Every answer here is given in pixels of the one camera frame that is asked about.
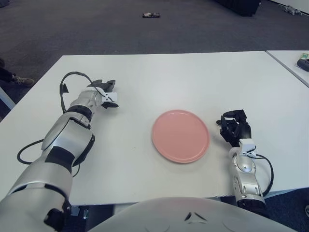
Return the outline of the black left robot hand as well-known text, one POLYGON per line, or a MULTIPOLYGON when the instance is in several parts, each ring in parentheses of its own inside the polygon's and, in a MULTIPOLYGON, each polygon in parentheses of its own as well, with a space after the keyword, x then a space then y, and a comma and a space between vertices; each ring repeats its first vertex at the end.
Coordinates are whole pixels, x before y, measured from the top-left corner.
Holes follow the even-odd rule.
POLYGON ((89 85, 89 87, 93 87, 102 97, 100 105, 105 109, 119 107, 116 103, 118 94, 113 91, 114 86, 115 80, 109 80, 105 83, 102 80, 96 80, 89 85))

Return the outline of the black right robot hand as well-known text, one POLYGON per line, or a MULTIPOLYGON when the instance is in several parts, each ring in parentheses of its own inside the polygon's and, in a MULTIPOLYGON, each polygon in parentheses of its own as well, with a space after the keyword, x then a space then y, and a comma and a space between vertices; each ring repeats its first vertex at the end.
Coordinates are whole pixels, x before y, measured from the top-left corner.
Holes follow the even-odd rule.
POLYGON ((246 121, 244 110, 233 110, 223 113, 216 121, 220 126, 220 134, 232 147, 239 147, 240 139, 251 139, 251 127, 246 121))

